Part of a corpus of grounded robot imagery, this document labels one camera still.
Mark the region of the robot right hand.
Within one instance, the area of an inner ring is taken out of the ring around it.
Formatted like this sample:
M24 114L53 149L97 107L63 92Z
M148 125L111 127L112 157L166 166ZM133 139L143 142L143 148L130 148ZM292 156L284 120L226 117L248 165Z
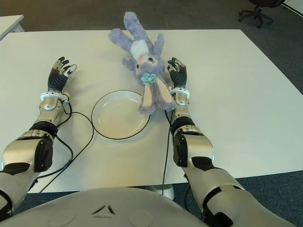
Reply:
M187 68L186 65L175 57L168 61L167 69L170 78L174 84L174 88L186 88L187 83Z

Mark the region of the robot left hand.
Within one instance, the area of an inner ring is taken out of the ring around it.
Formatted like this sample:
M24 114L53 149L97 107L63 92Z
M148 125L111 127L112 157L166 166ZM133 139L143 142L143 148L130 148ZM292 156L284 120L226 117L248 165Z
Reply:
M55 61L48 77L48 91L54 90L62 92L68 78L78 67L76 64L69 65L69 63L69 60L65 57L60 57Z

